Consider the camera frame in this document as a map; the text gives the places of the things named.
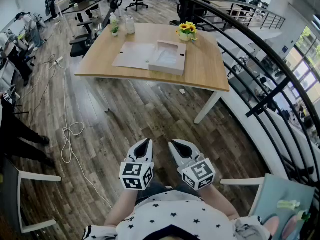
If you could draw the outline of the beige cardboard folding board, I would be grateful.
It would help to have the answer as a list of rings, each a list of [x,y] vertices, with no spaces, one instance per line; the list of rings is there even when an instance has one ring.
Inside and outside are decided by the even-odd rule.
[[[157,62],[157,52],[160,44],[178,46],[175,64],[168,65]],[[185,70],[186,48],[187,46],[184,43],[165,40],[157,40],[155,43],[125,42],[112,65],[182,76]]]

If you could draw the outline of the dark desk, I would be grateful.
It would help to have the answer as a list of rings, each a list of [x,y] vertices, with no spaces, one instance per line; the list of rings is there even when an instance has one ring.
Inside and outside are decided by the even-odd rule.
[[[66,25],[67,25],[72,37],[75,37],[75,34],[74,34],[72,28],[70,27],[69,21],[67,19],[67,15],[75,15],[75,16],[77,16],[77,14],[85,13],[86,10],[89,10],[90,8],[98,5],[102,1],[104,1],[104,0],[86,0],[86,1],[82,1],[80,4],[78,4],[78,6],[71,7],[71,8],[67,9],[66,11],[64,11],[62,13],[64,21],[65,21],[65,23],[66,23]]]

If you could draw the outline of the large glass window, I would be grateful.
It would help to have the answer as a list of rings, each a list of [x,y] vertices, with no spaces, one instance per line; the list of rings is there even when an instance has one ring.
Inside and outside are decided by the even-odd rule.
[[[320,100],[320,39],[306,26],[285,58],[310,100]]]

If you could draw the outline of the dark table with white frame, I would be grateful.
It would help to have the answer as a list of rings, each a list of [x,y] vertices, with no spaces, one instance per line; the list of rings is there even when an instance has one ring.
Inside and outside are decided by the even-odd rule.
[[[0,211],[3,212],[7,222],[18,234],[27,234],[42,230],[57,224],[51,219],[33,225],[24,225],[21,213],[21,183],[22,180],[43,182],[60,182],[62,178],[56,175],[38,174],[21,171],[6,157],[2,160],[0,168]]]

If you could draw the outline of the person's star print shirt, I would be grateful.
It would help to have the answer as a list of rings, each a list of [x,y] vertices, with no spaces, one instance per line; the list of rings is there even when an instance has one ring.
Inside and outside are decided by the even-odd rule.
[[[89,225],[82,240],[272,240],[259,216],[230,220],[200,198],[171,190],[135,206],[116,227]]]

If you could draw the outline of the white garment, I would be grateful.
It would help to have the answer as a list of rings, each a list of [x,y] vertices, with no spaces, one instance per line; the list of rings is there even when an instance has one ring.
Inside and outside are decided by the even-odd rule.
[[[161,43],[157,51],[157,63],[174,65],[177,61],[178,46],[176,44]]]

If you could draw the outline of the person's right forearm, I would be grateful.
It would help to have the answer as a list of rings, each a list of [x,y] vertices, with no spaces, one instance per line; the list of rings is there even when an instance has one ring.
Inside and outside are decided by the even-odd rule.
[[[232,203],[213,184],[209,184],[197,192],[207,205],[225,214],[229,220],[235,220],[240,217]]]

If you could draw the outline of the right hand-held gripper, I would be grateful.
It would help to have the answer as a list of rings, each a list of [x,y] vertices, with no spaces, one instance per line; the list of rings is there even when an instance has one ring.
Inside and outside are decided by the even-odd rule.
[[[168,143],[168,147],[179,167],[178,172],[182,180],[192,189],[198,191],[214,181],[216,171],[210,159],[200,154],[195,144],[182,139],[173,139]]]

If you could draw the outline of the person's dark jeans legs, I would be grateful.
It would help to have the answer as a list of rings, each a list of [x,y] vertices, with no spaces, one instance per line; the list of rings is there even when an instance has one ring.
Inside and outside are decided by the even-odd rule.
[[[171,188],[166,188],[162,183],[160,183],[154,178],[149,184],[149,186],[146,188],[146,190],[138,192],[135,205],[137,206],[141,202],[147,200],[148,198],[154,195],[169,191],[171,191]],[[181,193],[190,194],[197,198],[200,198],[200,195],[183,181],[181,181],[178,186],[173,188],[173,191],[179,191]]]

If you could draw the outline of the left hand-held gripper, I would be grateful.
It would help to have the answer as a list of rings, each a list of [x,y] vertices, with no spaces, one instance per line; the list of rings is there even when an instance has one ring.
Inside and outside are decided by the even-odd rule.
[[[126,190],[145,191],[154,178],[153,141],[143,139],[133,145],[127,153],[127,158],[120,165],[119,179]]]

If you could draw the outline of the white metal frame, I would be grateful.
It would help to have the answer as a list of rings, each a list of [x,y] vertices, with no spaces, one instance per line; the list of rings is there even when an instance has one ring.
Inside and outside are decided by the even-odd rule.
[[[221,185],[227,185],[227,186],[258,186],[257,193],[255,195],[252,207],[249,211],[249,216],[253,216],[256,210],[256,206],[258,204],[258,201],[260,199],[260,195],[262,193],[263,185],[264,185],[265,178],[259,177],[259,178],[246,178],[246,179],[221,179],[220,184]]]

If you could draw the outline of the light blue painted canvas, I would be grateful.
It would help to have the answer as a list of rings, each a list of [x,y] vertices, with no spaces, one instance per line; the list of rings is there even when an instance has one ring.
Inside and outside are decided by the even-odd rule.
[[[278,216],[279,226],[273,240],[298,240],[304,221],[297,221],[291,234],[283,238],[283,232],[290,219],[297,219],[299,211],[309,211],[314,199],[315,189],[305,184],[283,179],[272,174],[266,174],[259,201],[253,216],[259,216],[265,223],[271,216]],[[299,208],[295,210],[278,209],[279,200],[297,200]]]

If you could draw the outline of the black metal railing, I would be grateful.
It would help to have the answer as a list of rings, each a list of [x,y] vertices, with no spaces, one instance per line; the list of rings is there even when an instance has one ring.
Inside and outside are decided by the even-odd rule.
[[[237,42],[234,38],[232,38],[229,34],[226,33],[225,30],[221,30],[217,28],[213,23],[209,22],[204,18],[204,16],[197,15],[195,13],[196,8],[199,7],[201,10],[203,9],[204,11],[208,11],[218,18],[221,18],[225,24],[229,24],[232,27],[234,27],[236,30],[240,31],[242,34],[244,34],[247,38],[249,38],[251,41],[253,41],[254,44],[256,44],[259,48],[263,50],[263,52],[266,53],[266,55],[275,63],[275,65],[280,69],[281,73],[284,73],[285,78],[281,83],[276,83],[276,81],[272,78],[271,80],[275,84],[275,88],[271,92],[267,92],[266,89],[262,86],[262,83],[260,83],[249,71],[249,68],[245,66],[238,58],[236,58],[235,55],[233,55],[225,46],[222,44],[218,43],[218,47],[221,48],[225,53],[227,53],[231,58],[233,58],[238,65],[240,65],[241,68],[244,69],[244,71],[251,77],[251,79],[260,86],[262,91],[265,94],[265,98],[262,100],[259,100],[258,97],[253,93],[253,91],[249,88],[249,86],[244,82],[244,80],[236,74],[236,71],[233,70],[226,62],[224,63],[224,66],[231,72],[232,75],[243,85],[246,91],[249,91],[251,95],[253,95],[254,99],[258,102],[255,107],[251,107],[249,104],[249,101],[245,101],[245,98],[240,94],[240,92],[236,89],[235,92],[237,95],[242,99],[242,101],[246,104],[246,106],[249,108],[249,111],[245,114],[247,118],[250,118],[251,116],[254,116],[257,121],[259,122],[260,126],[263,128],[264,132],[268,136],[269,140],[271,141],[273,147],[276,150],[276,153],[280,159],[281,164],[284,167],[286,175],[289,177],[289,179],[292,179],[291,176],[293,176],[293,179],[298,180],[300,183],[308,183],[310,186],[320,188],[320,169],[318,166],[318,160],[316,158],[316,154],[314,152],[314,149],[312,147],[312,142],[310,140],[310,137],[308,136],[307,130],[304,126],[304,123],[302,123],[301,119],[299,118],[297,112],[295,111],[292,102],[289,100],[288,96],[285,94],[284,89],[288,85],[288,83],[292,82],[294,87],[297,87],[298,91],[301,91],[302,98],[304,99],[303,102],[306,105],[306,108],[311,112],[311,120],[315,125],[317,133],[320,131],[320,119],[319,117],[315,114],[316,110],[313,105],[311,105],[311,101],[308,98],[307,93],[304,91],[302,87],[298,87],[298,80],[294,80],[294,75],[293,73],[290,72],[289,68],[285,65],[285,63],[280,59],[280,57],[270,48],[269,45],[267,45],[258,35],[256,35],[253,31],[251,31],[248,27],[244,26],[241,22],[238,20],[234,19],[233,16],[230,16],[229,14],[225,14],[221,10],[214,8],[213,6],[209,5],[207,1],[209,0],[181,0],[183,1],[184,5],[181,7],[182,8],[182,13],[181,13],[181,20],[190,20],[192,18],[196,18],[200,20],[202,23],[205,23],[206,25],[210,26],[215,30],[216,32],[220,33],[224,37],[226,37],[229,41],[231,41],[233,44],[235,44],[238,48],[240,48],[246,55],[251,58],[255,64],[265,73],[267,74],[270,79],[272,78],[267,69],[251,54],[247,49],[244,48],[243,45],[241,45],[239,42]],[[301,145],[298,142],[298,139],[293,132],[293,128],[289,125],[288,120],[286,120],[284,113],[280,109],[280,107],[276,104],[274,101],[274,98],[278,95],[281,94],[283,95],[284,99],[287,101],[288,105],[291,107],[291,109],[294,109],[294,115],[296,116],[300,126],[302,127],[302,131],[304,133],[304,136],[306,137],[306,141],[308,143],[310,153],[312,156],[312,161],[313,161],[313,172],[316,172],[316,179],[313,180],[311,179],[311,174],[309,172],[308,166],[307,166],[307,160],[306,157],[307,155],[303,154]],[[288,129],[296,148],[298,149],[300,159],[303,164],[303,168],[298,168],[298,164],[296,163],[293,153],[290,150],[289,144],[285,140],[284,135],[282,134],[279,126],[276,124],[276,122],[272,119],[271,114],[267,111],[266,107],[268,104],[271,104],[275,107],[276,111],[279,112],[280,117],[283,119],[284,124],[286,125],[286,128]],[[271,122],[272,127],[275,129],[277,134],[279,135],[285,149],[287,150],[287,153],[290,157],[289,159],[284,160],[284,155],[281,154],[279,148],[276,145],[275,142],[275,137],[272,137],[271,133],[269,130],[267,130],[265,124],[262,122],[262,120],[259,118],[259,115],[264,114],[268,118],[268,120]]]

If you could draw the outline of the wooden table with white legs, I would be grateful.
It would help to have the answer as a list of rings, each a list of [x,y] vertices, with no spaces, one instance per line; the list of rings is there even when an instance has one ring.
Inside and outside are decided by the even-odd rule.
[[[158,40],[179,42],[176,27],[165,24],[136,23],[135,33],[127,34],[124,25],[118,36],[105,29],[80,62],[75,76],[86,84],[92,96],[107,112],[109,104],[94,84],[95,78],[142,80],[212,91],[213,94],[195,118],[199,124],[230,86],[218,43],[213,34],[199,30],[197,41],[187,41],[182,76],[146,69],[116,67],[113,62],[125,42],[155,43]]]

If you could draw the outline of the small green-capped bottle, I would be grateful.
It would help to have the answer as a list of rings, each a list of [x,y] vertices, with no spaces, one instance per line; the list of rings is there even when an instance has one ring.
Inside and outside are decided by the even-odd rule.
[[[297,200],[279,200],[276,204],[278,209],[287,209],[294,211],[300,207],[300,202]]]
[[[296,215],[297,221],[307,222],[310,219],[310,217],[311,214],[307,210],[300,210]]]

